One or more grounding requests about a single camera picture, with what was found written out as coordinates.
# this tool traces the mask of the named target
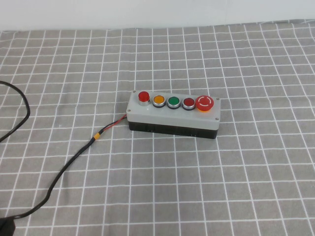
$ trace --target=table surface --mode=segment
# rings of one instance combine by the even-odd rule
[[[0,32],[29,120],[0,144],[0,216],[26,211],[130,91],[221,98],[215,140],[104,133],[16,236],[310,236],[315,23]],[[25,115],[0,86],[0,136]]]

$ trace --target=red wire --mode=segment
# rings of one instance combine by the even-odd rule
[[[124,116],[121,117],[118,121],[116,121],[116,122],[113,123],[112,125],[110,125],[110,126],[108,126],[107,128],[105,128],[104,131],[107,130],[107,129],[110,129],[110,128],[113,127],[114,125],[118,124],[118,123],[119,123],[120,121],[122,121],[123,118],[125,118],[126,116],[127,116],[127,114],[124,114]]]

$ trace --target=yellow push button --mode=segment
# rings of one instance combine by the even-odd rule
[[[165,106],[165,98],[162,95],[157,95],[153,98],[153,106],[161,108]]]

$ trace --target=green push button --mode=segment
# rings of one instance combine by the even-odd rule
[[[168,100],[167,100],[167,106],[170,108],[170,109],[177,109],[179,108],[181,105],[180,103],[180,100],[179,98],[177,97],[170,97]]]

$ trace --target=emergency stop button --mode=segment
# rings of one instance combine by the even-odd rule
[[[196,108],[201,112],[209,111],[214,105],[212,97],[209,96],[199,96],[196,99]]]

